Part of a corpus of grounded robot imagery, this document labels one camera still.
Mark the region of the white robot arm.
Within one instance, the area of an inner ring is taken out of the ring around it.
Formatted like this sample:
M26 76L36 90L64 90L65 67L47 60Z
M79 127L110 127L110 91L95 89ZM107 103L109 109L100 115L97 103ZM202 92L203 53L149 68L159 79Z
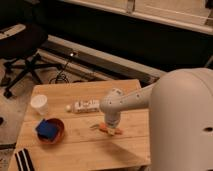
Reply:
M112 89L100 102L112 130L120 113L148 108L151 171L213 171L213 70L177 69L128 94Z

